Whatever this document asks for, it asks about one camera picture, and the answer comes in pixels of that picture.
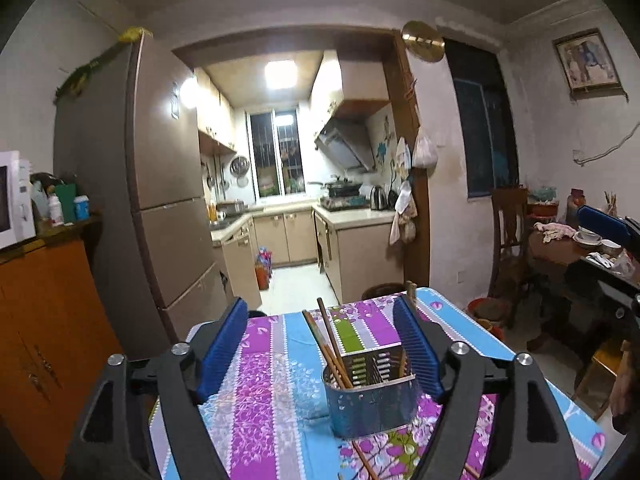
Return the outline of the wooden chopstick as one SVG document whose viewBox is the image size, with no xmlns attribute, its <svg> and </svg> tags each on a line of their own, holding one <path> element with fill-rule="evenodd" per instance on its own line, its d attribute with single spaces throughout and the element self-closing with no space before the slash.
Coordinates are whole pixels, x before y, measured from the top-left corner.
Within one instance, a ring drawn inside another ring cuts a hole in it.
<svg viewBox="0 0 640 480">
<path fill-rule="evenodd" d="M 405 350 L 401 351 L 400 361 L 398 365 L 398 378 L 405 377 L 407 369 L 407 353 Z"/>
<path fill-rule="evenodd" d="M 469 464 L 465 464 L 465 465 L 464 465 L 464 470 L 465 470 L 465 471 L 466 471 L 470 476 L 472 476 L 473 478 L 475 478 L 475 479 L 479 479 L 479 478 L 480 478 L 480 473 L 479 473 L 475 468 L 473 468 L 471 465 L 469 465 Z"/>
<path fill-rule="evenodd" d="M 406 281 L 407 298 L 411 307 L 416 307 L 416 283 Z"/>
<path fill-rule="evenodd" d="M 378 475 L 376 474 L 374 468 L 371 466 L 371 464 L 367 460 L 367 457 L 362 452 L 362 449 L 360 448 L 358 442 L 352 441 L 350 443 L 352 444 L 352 447 L 354 448 L 355 452 L 360 458 L 360 462 L 362 463 L 362 466 L 364 467 L 364 469 L 367 471 L 369 478 L 371 480 L 378 480 Z"/>
<path fill-rule="evenodd" d="M 328 364 L 328 367 L 337 385 L 341 389 L 345 389 L 346 385 L 343 382 L 343 377 L 340 371 L 340 367 L 337 365 L 337 362 L 334 359 L 333 351 L 329 349 L 329 346 L 326 344 L 326 341 L 324 340 L 322 333 L 318 329 L 318 325 L 316 324 L 316 322 L 314 322 L 314 318 L 306 310 L 302 311 L 302 315 L 309 327 L 309 330 L 311 331 L 311 335 L 314 336 L 314 341 L 316 342 L 318 348 L 320 349 L 322 356 L 326 360 L 326 364 Z"/>
<path fill-rule="evenodd" d="M 326 326 L 326 332 L 328 333 L 328 336 L 329 336 L 329 340 L 332 348 L 332 352 L 331 352 L 332 362 L 336 367 L 337 373 L 340 375 L 340 378 L 337 379 L 337 382 L 341 385 L 342 388 L 351 389 L 352 382 L 350 381 L 349 374 L 347 373 L 346 367 L 342 360 L 340 348 L 338 348 L 337 341 L 332 328 L 332 324 L 330 322 L 330 318 L 328 315 L 328 310 L 326 310 L 326 306 L 324 305 L 324 302 L 321 297 L 317 299 L 317 302 L 318 302 L 319 310 L 322 315 L 324 326 Z"/>
</svg>

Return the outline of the kitchen window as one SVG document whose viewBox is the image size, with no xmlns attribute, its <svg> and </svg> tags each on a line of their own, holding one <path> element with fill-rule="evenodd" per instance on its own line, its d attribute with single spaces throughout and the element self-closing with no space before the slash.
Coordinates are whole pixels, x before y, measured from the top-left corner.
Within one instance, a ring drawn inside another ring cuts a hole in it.
<svg viewBox="0 0 640 480">
<path fill-rule="evenodd" d="M 305 193 L 296 110 L 272 110 L 250 115 L 248 126 L 257 196 L 267 198 Z"/>
</svg>

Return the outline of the wooden chair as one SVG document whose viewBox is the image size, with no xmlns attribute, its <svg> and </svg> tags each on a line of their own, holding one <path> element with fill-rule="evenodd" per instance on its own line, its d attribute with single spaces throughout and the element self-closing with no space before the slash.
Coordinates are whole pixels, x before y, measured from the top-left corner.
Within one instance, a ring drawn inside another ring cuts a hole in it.
<svg viewBox="0 0 640 480">
<path fill-rule="evenodd" d="M 496 188 L 491 193 L 494 252 L 488 294 L 514 300 L 526 269 L 526 188 Z"/>
</svg>

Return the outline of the red plastic basin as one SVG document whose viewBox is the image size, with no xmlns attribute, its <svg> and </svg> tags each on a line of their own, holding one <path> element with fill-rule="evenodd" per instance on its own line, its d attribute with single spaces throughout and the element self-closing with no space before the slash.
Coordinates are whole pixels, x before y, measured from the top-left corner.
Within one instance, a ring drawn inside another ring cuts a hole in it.
<svg viewBox="0 0 640 480">
<path fill-rule="evenodd" d="M 477 298 L 468 304 L 466 313 L 492 336 L 504 341 L 503 327 L 510 314 L 508 304 L 496 298 Z"/>
</svg>

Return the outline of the blue perforated utensil holder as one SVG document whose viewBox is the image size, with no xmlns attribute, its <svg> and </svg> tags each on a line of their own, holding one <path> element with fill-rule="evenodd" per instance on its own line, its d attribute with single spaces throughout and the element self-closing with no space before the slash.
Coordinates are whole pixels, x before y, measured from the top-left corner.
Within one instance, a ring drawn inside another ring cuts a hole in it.
<svg viewBox="0 0 640 480">
<path fill-rule="evenodd" d="M 402 350 L 395 344 L 343 356 L 351 389 L 341 389 L 329 367 L 323 370 L 330 427 L 337 437 L 355 440 L 414 419 L 422 391 L 408 360 L 405 377 L 398 378 Z"/>
</svg>

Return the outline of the framed elephant picture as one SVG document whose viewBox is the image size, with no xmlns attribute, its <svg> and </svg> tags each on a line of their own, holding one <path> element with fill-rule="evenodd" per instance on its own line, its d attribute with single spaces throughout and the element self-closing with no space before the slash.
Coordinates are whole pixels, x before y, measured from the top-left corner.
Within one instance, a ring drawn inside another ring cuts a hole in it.
<svg viewBox="0 0 640 480">
<path fill-rule="evenodd" d="M 600 29 L 587 29 L 554 40 L 553 49 L 572 100 L 626 96 Z"/>
</svg>

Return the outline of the hanging white plastic bag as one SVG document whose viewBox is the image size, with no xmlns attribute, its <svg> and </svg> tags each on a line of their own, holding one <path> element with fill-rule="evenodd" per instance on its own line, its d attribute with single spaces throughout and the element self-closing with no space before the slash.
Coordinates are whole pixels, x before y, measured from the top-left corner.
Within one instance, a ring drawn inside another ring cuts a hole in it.
<svg viewBox="0 0 640 480">
<path fill-rule="evenodd" d="M 414 141 L 412 166 L 418 169 L 431 169 L 437 165 L 437 148 L 423 127 L 420 127 Z"/>
</svg>

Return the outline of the hanging towel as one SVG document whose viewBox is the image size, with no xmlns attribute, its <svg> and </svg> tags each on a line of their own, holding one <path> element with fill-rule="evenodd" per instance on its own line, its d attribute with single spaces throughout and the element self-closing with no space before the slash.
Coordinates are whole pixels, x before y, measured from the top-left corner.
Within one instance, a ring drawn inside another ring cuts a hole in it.
<svg viewBox="0 0 640 480">
<path fill-rule="evenodd" d="M 390 228 L 390 246 L 398 242 L 410 244 L 416 238 L 414 218 L 418 216 L 418 210 L 409 181 L 401 183 L 394 209 L 395 214 Z"/>
</svg>

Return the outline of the white medicine bottle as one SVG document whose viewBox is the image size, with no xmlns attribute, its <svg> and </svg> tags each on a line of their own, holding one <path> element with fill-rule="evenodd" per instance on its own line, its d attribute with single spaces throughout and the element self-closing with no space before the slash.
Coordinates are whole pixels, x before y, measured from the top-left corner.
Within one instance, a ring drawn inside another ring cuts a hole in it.
<svg viewBox="0 0 640 480">
<path fill-rule="evenodd" d="M 48 199 L 48 204 L 52 226 L 62 226 L 64 224 L 64 214 L 60 199 L 55 194 L 51 194 Z"/>
</svg>

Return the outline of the white microwave oven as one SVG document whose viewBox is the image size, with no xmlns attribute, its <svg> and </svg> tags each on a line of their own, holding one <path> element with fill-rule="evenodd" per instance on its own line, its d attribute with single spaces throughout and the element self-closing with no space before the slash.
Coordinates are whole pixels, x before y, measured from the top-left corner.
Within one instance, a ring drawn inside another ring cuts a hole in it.
<svg viewBox="0 0 640 480">
<path fill-rule="evenodd" d="M 19 151 L 5 151 L 0 156 L 2 249 L 36 236 L 32 196 L 30 196 L 30 162 Z"/>
</svg>

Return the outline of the blue lidded cup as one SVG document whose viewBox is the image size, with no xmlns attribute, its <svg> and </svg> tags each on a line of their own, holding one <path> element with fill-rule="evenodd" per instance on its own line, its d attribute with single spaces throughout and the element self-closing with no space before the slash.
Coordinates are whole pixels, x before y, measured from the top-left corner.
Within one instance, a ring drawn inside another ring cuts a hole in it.
<svg viewBox="0 0 640 480">
<path fill-rule="evenodd" d="M 85 221 L 90 218 L 89 197 L 79 195 L 74 198 L 74 211 L 77 221 Z"/>
</svg>

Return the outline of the electric kettle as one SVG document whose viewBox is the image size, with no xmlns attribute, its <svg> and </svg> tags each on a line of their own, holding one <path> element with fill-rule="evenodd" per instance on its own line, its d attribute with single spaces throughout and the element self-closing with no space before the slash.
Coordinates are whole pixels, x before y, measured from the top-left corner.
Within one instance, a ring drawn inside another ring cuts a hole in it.
<svg viewBox="0 0 640 480">
<path fill-rule="evenodd" d="M 370 192 L 370 209 L 382 211 L 387 209 L 387 195 L 382 185 L 375 185 Z"/>
</svg>

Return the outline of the black wok on stove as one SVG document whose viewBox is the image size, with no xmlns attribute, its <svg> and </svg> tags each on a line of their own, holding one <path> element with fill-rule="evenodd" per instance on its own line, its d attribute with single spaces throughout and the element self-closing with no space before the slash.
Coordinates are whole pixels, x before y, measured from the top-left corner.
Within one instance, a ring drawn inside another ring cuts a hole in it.
<svg viewBox="0 0 640 480">
<path fill-rule="evenodd" d="M 326 195 L 331 198 L 358 196 L 361 188 L 361 183 L 339 176 L 335 176 L 332 181 L 309 181 L 309 184 L 319 185 L 322 190 L 326 191 Z"/>
</svg>

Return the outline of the range hood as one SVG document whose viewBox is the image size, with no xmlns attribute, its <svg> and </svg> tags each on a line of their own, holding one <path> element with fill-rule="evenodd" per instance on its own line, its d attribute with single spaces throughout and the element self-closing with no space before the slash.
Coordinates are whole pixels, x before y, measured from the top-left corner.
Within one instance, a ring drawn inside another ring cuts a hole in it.
<svg viewBox="0 0 640 480">
<path fill-rule="evenodd" d="M 331 118 L 318 132 L 314 142 L 345 171 L 375 170 L 369 131 L 361 122 Z"/>
</svg>

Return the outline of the round gold wall clock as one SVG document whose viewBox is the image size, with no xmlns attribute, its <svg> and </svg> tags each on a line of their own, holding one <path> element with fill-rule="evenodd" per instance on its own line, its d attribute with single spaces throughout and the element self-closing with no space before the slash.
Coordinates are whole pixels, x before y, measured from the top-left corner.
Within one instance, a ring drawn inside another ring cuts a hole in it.
<svg viewBox="0 0 640 480">
<path fill-rule="evenodd" d="M 438 30 L 421 21 L 408 21 L 401 29 L 405 47 L 423 62 L 437 63 L 445 56 L 445 40 Z"/>
</svg>

